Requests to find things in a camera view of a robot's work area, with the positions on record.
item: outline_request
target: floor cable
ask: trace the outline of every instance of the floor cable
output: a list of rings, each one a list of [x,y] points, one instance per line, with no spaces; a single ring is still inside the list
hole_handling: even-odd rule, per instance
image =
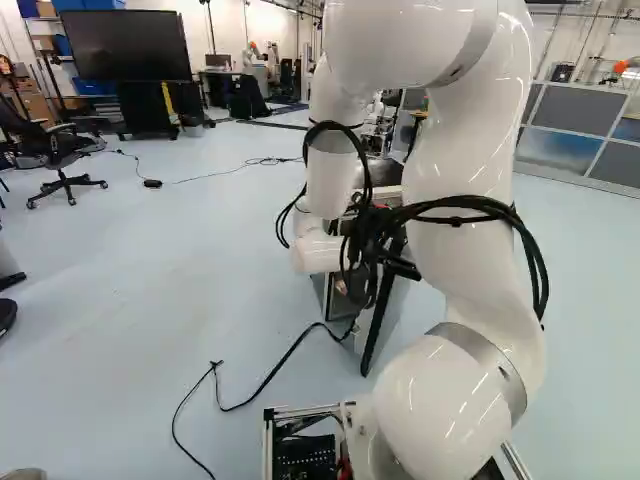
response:
[[[287,360],[289,360],[291,355],[294,354],[294,352],[298,349],[298,347],[302,344],[302,342],[304,342],[304,340],[314,330],[316,330],[316,329],[324,329],[329,334],[329,336],[331,337],[331,339],[334,342],[341,344],[347,338],[349,338],[349,335],[353,331],[354,326],[355,326],[355,318],[353,319],[353,321],[349,325],[349,328],[346,330],[346,332],[342,336],[338,336],[333,331],[331,331],[331,329],[329,329],[329,327],[327,327],[324,323],[316,322],[316,323],[313,323],[313,324],[309,325],[307,327],[307,329],[304,332],[302,332],[302,334],[296,339],[296,341],[293,342],[293,344],[291,345],[289,350],[287,350],[287,352],[283,355],[283,357],[278,361],[276,366],[271,369],[271,371],[265,377],[265,379],[262,381],[262,383],[260,383],[260,385],[258,386],[256,391],[253,394],[251,394],[251,396],[249,396],[249,398],[247,398],[246,400],[244,400],[244,401],[242,401],[242,402],[240,402],[240,403],[238,403],[236,405],[233,405],[231,407],[224,407],[222,405],[222,400],[220,399],[220,383],[219,383],[219,379],[218,379],[218,368],[221,367],[224,364],[224,361],[220,360],[218,362],[209,362],[209,365],[210,365],[209,369],[204,373],[204,375],[202,375],[202,377],[200,377],[200,379],[191,388],[191,390],[189,390],[189,393],[187,393],[187,395],[182,399],[182,401],[178,405],[178,408],[176,408],[176,411],[173,414],[173,419],[171,420],[171,437],[173,438],[173,441],[178,446],[178,448],[182,451],[182,453],[184,453],[191,461],[193,461],[198,467],[200,467],[209,476],[209,478],[211,480],[216,480],[216,477],[213,474],[213,472],[211,472],[211,470],[209,468],[207,468],[200,460],[198,460],[180,442],[180,440],[178,440],[178,436],[176,434],[176,425],[177,425],[180,413],[182,412],[182,409],[189,402],[189,400],[193,397],[193,395],[200,389],[200,386],[207,379],[207,377],[209,377],[209,375],[211,375],[211,373],[213,373],[214,381],[215,381],[216,403],[217,403],[218,408],[220,409],[220,411],[222,411],[224,413],[233,412],[234,410],[238,410],[238,409],[240,409],[242,407],[246,407],[247,405],[252,403],[256,398],[258,398],[258,396],[263,392],[263,390],[265,388],[267,388],[269,383],[271,383],[271,381],[275,378],[275,376],[282,369],[282,367],[284,367],[285,363],[287,362]]]
[[[133,158],[133,160],[136,162],[136,176],[139,179],[141,179],[141,180],[143,180],[145,182],[149,182],[149,181],[151,181],[151,182],[159,182],[160,185],[165,183],[165,182],[162,182],[161,180],[153,179],[153,178],[146,177],[146,176],[142,175],[140,173],[140,157],[138,157],[137,155],[132,155],[130,153],[125,153],[121,149],[105,150],[105,152],[115,153],[115,154],[121,155],[123,157]],[[194,182],[196,180],[202,180],[202,179],[205,179],[205,178],[221,177],[221,176],[225,176],[225,175],[231,175],[232,173],[239,172],[240,170],[244,170],[245,168],[249,168],[249,167],[256,167],[256,166],[273,167],[273,166],[280,165],[280,164],[283,164],[283,163],[303,163],[303,159],[302,159],[302,157],[297,157],[297,158],[284,158],[284,157],[250,158],[249,160],[245,160],[240,166],[238,166],[238,167],[236,167],[234,169],[231,169],[231,170],[206,173],[204,175],[198,175],[196,177],[185,178],[183,180],[177,180],[175,182],[169,182],[168,185],[182,185],[183,183]]]

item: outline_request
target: television screen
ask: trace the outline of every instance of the television screen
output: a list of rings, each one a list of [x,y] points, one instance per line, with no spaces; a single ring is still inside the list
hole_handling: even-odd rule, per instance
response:
[[[176,12],[71,10],[60,17],[84,79],[192,80],[182,21]]]

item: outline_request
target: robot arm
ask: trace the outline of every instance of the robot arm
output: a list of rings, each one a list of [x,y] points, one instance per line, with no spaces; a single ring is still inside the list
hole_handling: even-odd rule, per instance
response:
[[[256,58],[260,58],[262,56],[260,55],[260,50],[258,50],[258,45],[256,45],[256,42],[249,42],[246,50],[242,51],[242,64],[244,65],[245,69],[253,67],[252,60],[254,55]]]
[[[618,75],[622,75],[624,72],[629,70],[630,68],[640,68],[640,57],[633,57],[629,60],[622,60],[615,64],[613,67],[614,73]]]
[[[324,25],[312,121],[357,129],[376,90],[427,85],[435,119],[405,167],[404,203],[465,194],[512,203],[531,82],[532,25],[522,0],[329,0]],[[319,227],[347,208],[357,154],[344,133],[324,131],[309,147],[307,167],[301,210],[308,213],[298,214],[294,255],[302,270],[336,271],[336,239]],[[446,320],[382,373],[376,419],[412,478],[466,479],[507,440],[540,387],[542,331],[507,225],[413,221],[407,234],[420,273],[447,298]]]

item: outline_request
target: person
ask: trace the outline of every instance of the person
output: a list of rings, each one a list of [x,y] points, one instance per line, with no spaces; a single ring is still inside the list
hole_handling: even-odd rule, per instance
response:
[[[5,473],[0,480],[47,480],[47,473],[39,468],[23,468]]]

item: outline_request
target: cable bundle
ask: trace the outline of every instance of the cable bundle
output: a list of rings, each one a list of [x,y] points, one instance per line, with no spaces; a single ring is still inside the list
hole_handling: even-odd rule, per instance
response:
[[[317,136],[324,131],[343,132],[353,143],[364,169],[364,188],[362,193],[353,196],[353,203],[349,211],[355,212],[355,218],[349,231],[344,235],[344,241],[340,250],[340,273],[347,286],[350,299],[363,308],[371,308],[375,305],[378,293],[378,269],[379,263],[388,258],[395,258],[388,249],[389,241],[404,228],[409,221],[418,221],[438,225],[449,225],[452,228],[461,228],[469,223],[482,223],[489,221],[503,221],[511,228],[518,231],[522,239],[533,293],[533,308],[539,320],[542,320],[549,300],[549,277],[544,263],[544,258],[533,235],[515,208],[498,200],[476,195],[459,195],[427,202],[419,202],[393,209],[381,209],[373,204],[373,184],[367,163],[367,155],[358,137],[353,133],[353,128],[346,127],[337,122],[324,121],[311,128],[304,138],[303,158],[305,165],[308,162],[309,147]],[[305,184],[298,196],[289,203],[276,220],[276,236],[285,248],[290,248],[284,235],[284,225],[291,210],[307,192]],[[474,217],[425,217],[424,213],[437,208],[460,208],[475,210],[483,215]],[[349,265],[344,262],[345,253],[349,258]],[[352,288],[352,278],[357,266],[366,268],[368,273],[365,297],[359,298]]]

